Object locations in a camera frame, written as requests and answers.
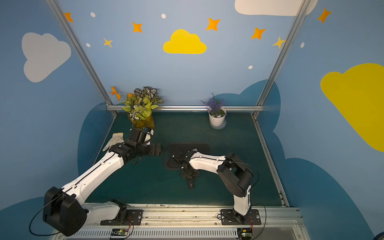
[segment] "glove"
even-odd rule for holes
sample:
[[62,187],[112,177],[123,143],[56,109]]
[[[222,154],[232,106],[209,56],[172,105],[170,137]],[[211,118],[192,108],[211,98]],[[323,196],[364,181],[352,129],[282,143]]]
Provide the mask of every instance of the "glove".
[[105,145],[105,147],[103,148],[103,152],[109,149],[111,146],[115,145],[116,143],[124,142],[124,139],[122,137],[123,134],[124,133],[122,132],[112,134],[112,138],[107,142],[107,145]]

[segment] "aluminum frame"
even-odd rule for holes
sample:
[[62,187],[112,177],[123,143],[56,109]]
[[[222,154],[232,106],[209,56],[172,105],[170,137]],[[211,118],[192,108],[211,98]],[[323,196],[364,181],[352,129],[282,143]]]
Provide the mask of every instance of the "aluminum frame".
[[[257,100],[256,106],[263,106],[264,102],[268,96],[269,91],[272,88],[273,83],[275,82],[275,79],[277,75],[279,74],[279,71],[281,69],[281,66],[283,65],[286,56],[288,55],[289,50],[291,49],[291,46],[293,44],[293,41],[296,38],[297,33],[300,30],[301,25],[304,22],[304,19],[306,17],[307,8],[309,6],[311,0],[303,0],[299,11],[297,12],[295,19],[293,20],[293,23],[291,25],[290,30],[288,31],[288,35],[285,38],[285,42],[283,47],[280,50],[280,53],[276,59],[275,65],[272,68],[271,74],[269,75],[269,78],[267,79],[267,82],[264,85],[263,91],[260,94],[259,99]],[[253,117],[257,117],[258,112],[253,112]]]
[[107,141],[108,134],[109,134],[109,132],[111,131],[111,128],[112,128],[113,123],[115,122],[115,120],[116,120],[116,115],[113,115],[112,123],[111,123],[111,125],[109,126],[109,129],[108,129],[108,131],[107,131],[107,134],[106,134],[105,137],[104,137],[103,143],[101,144],[100,149],[99,149],[99,151],[98,151],[98,153],[97,153],[97,155],[96,155],[95,160],[93,160],[92,165],[94,165],[94,164],[96,163],[96,161],[97,161],[97,157],[100,155],[101,150],[103,149],[104,143]]
[[[121,111],[124,105],[107,105],[107,110],[109,111]],[[224,106],[225,110],[228,112],[237,111],[237,112],[252,112],[252,111],[262,111],[263,106]],[[206,112],[208,107],[206,106],[158,106],[153,111],[163,111],[163,112],[173,112],[173,111],[183,111],[183,112]]]
[[[81,62],[83,63],[85,69],[87,70],[89,76],[91,77],[93,83],[95,84],[96,88],[99,90],[99,93],[101,97],[103,98],[104,102],[107,105],[111,105],[112,100],[109,97],[103,83],[101,82],[98,74],[96,73],[96,70],[93,68],[91,61],[87,57],[87,54],[85,53],[83,47],[81,46],[81,43],[79,39],[77,38],[73,28],[67,21],[64,15],[64,11],[61,8],[58,0],[45,0],[51,9],[53,15],[56,17],[57,21],[59,22],[60,27],[63,29],[65,35],[67,36],[69,42],[72,44],[73,49],[79,56]],[[116,111],[112,111],[112,114],[114,116],[117,115]]]
[[259,123],[257,122],[257,120],[255,120],[254,118],[252,118],[252,120],[253,120],[253,123],[255,125],[255,128],[256,128],[256,131],[257,131],[257,135],[259,136],[260,142],[262,144],[262,148],[263,148],[263,151],[264,151],[264,154],[265,154],[265,158],[266,158],[266,160],[268,162],[268,166],[269,166],[269,169],[270,169],[270,171],[272,173],[273,180],[275,181],[276,188],[279,191],[279,193],[281,194],[285,206],[289,207],[290,205],[289,205],[287,196],[285,194],[283,185],[281,184],[281,181],[280,181],[280,178],[279,178],[279,174],[277,173],[275,164],[273,163],[272,156],[271,156],[271,154],[270,154],[270,152],[268,150],[268,147],[266,145],[266,142],[265,142],[262,130],[260,129],[260,126],[259,126]]
[[[220,205],[171,205],[171,204],[129,204],[128,209],[142,209],[142,220],[140,226],[134,229],[228,229],[238,227],[250,227],[250,225],[221,225],[221,221],[216,218],[223,208],[233,208],[233,206]],[[291,227],[297,239],[309,240],[309,236],[298,208],[290,207],[252,207],[259,211],[261,225],[254,225],[255,229],[264,226],[265,214],[266,228]],[[116,226],[101,226],[99,223],[87,225],[80,230],[97,231],[116,228]],[[61,233],[54,235],[51,240],[70,239]]]

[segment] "green table surface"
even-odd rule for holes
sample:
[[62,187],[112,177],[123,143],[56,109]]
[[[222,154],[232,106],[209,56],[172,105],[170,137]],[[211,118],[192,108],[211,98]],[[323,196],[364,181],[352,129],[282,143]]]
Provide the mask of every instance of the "green table surface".
[[[205,142],[211,155],[235,153],[242,161],[254,166],[260,179],[251,190],[251,204],[281,206],[267,160],[249,113],[228,113],[227,125],[213,129],[207,113],[153,113],[155,129],[151,143],[163,147],[174,142]],[[123,132],[124,139],[132,127],[127,114],[119,113],[104,145],[115,132]],[[106,152],[101,152],[99,161]],[[217,174],[200,170],[195,188],[189,189],[179,170],[168,170],[160,157],[143,157],[133,166],[134,160],[115,171],[87,198],[87,202],[106,202],[118,199],[136,204],[196,204],[233,205],[233,195]],[[257,173],[252,168],[254,178]]]

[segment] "red wire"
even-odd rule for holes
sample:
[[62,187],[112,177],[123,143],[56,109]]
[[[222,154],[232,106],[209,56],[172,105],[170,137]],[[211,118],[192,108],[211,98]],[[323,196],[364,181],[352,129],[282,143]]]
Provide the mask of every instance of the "red wire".
[[251,230],[252,230],[252,233],[253,233],[253,221],[252,221],[252,218],[251,218]]

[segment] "lavender plant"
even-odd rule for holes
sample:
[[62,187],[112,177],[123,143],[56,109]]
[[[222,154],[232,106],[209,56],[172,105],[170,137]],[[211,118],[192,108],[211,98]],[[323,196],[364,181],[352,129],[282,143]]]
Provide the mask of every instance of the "lavender plant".
[[209,113],[216,118],[220,118],[225,115],[225,112],[221,109],[224,106],[224,99],[216,99],[215,95],[212,93],[212,98],[208,101],[203,102],[203,104],[210,108]]

